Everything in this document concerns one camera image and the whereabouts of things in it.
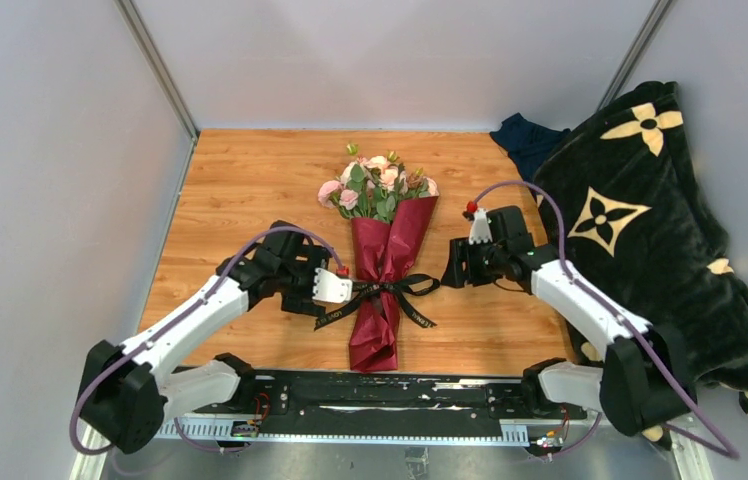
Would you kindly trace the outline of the dark red wrapping paper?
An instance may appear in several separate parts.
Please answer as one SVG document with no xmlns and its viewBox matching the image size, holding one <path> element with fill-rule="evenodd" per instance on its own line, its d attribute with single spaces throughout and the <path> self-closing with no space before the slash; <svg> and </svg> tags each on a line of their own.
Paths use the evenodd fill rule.
<svg viewBox="0 0 748 480">
<path fill-rule="evenodd" d="M 392 223 L 370 218 L 351 220 L 355 276 L 362 299 L 348 343 L 350 368 L 356 372 L 398 368 L 397 338 L 402 317 L 422 328 L 436 324 L 409 301 L 438 288 L 427 274 L 412 274 L 438 198 L 410 200 L 398 207 Z"/>
</svg>

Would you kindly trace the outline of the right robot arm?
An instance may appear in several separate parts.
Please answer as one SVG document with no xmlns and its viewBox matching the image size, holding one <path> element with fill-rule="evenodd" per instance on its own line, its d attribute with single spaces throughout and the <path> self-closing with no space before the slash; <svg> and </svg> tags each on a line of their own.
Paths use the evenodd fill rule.
<svg viewBox="0 0 748 480">
<path fill-rule="evenodd" d="M 463 215 L 470 230 L 450 241 L 442 284 L 514 281 L 557 311 L 597 352 L 592 366 L 552 359 L 526 369 L 520 393 L 527 413 L 542 418 L 560 404 L 576 405 L 603 414 L 618 432 L 632 436 L 690 412 L 696 394 L 675 329 L 621 307 L 554 245 L 535 245 L 520 208 L 470 205 Z"/>
</svg>

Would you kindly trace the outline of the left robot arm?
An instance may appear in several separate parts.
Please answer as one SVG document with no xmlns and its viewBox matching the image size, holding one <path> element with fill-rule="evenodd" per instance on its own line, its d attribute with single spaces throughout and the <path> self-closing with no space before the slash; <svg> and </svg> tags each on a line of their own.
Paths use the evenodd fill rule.
<svg viewBox="0 0 748 480">
<path fill-rule="evenodd" d="M 181 362 L 223 326 L 280 293 L 302 301 L 305 314 L 349 299 L 349 271 L 321 236 L 283 221 L 257 234 L 207 282 L 150 328 L 113 344 L 102 340 L 85 360 L 69 420 L 69 439 L 85 455 L 134 453 L 168 422 L 212 403 L 248 411 L 256 386 L 248 366 L 222 354 L 203 366 Z"/>
</svg>

